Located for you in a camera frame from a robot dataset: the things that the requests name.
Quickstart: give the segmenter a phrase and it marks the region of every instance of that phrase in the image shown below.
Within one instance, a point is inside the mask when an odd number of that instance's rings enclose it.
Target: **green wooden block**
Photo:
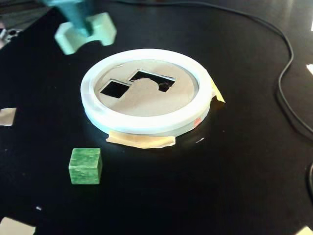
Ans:
[[[101,149],[74,148],[68,169],[74,185],[99,184],[102,171]]]

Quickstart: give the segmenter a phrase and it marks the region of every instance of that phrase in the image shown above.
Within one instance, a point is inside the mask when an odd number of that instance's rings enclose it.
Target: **black cable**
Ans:
[[[255,20],[255,21],[263,24],[265,27],[274,30],[284,40],[284,42],[288,48],[289,56],[290,56],[289,61],[286,63],[285,67],[283,68],[283,70],[279,74],[278,81],[277,81],[278,92],[282,98],[283,103],[285,104],[287,109],[290,111],[290,113],[295,117],[295,119],[298,121],[298,123],[300,123],[306,130],[308,130],[311,134],[313,134],[313,129],[308,124],[306,124],[305,121],[303,121],[299,117],[299,115],[292,109],[292,107],[290,106],[289,102],[287,101],[287,99],[284,95],[284,92],[282,90],[281,81],[282,81],[282,78],[285,75],[287,69],[290,67],[290,65],[293,62],[294,53],[293,53],[293,49],[292,49],[292,46],[290,44],[288,37],[278,27],[276,27],[272,23],[270,23],[270,22],[268,22],[268,21],[266,21],[266,20],[264,20],[258,16],[254,16],[254,15],[251,15],[251,14],[243,12],[243,11],[238,11],[238,10],[231,9],[228,7],[210,4],[207,2],[203,2],[203,1],[146,2],[146,1],[129,1],[129,0],[111,0],[111,2],[130,4],[130,5],[143,5],[143,6],[197,6],[197,5],[198,6],[206,6],[206,7],[215,8],[215,9],[219,9],[219,10],[223,10],[226,12],[231,12],[231,13],[234,13],[237,15],[248,17],[252,20]]]
[[[311,163],[309,171],[308,171],[308,177],[307,177],[307,184],[308,184],[308,190],[310,193],[310,197],[313,200],[313,179],[312,179],[312,175],[313,175],[313,163]]]

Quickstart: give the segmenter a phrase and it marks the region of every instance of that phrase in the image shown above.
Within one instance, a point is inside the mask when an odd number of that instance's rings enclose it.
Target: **tape strip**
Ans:
[[[172,146],[176,143],[174,136],[154,137],[154,136],[139,136],[125,134],[116,131],[110,131],[107,142],[123,144],[136,148],[164,148]]]

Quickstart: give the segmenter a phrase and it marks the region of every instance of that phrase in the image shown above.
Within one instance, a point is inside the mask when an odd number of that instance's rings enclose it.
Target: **black surface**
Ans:
[[[210,2],[264,17],[287,33],[295,62],[283,89],[313,125],[313,76],[306,69],[313,63],[312,1]],[[312,142],[289,125],[274,96],[288,58],[281,39],[218,10],[97,7],[117,27],[112,46],[92,42],[63,55],[53,35],[65,19],[52,10],[0,50],[0,107],[18,108],[15,124],[0,126],[0,216],[37,226],[39,235],[288,235],[313,228],[305,183]],[[173,147],[106,143],[84,114],[80,83],[99,60],[136,48],[197,60],[227,104],[214,99],[208,118]],[[71,185],[75,147],[101,147],[99,186]]]

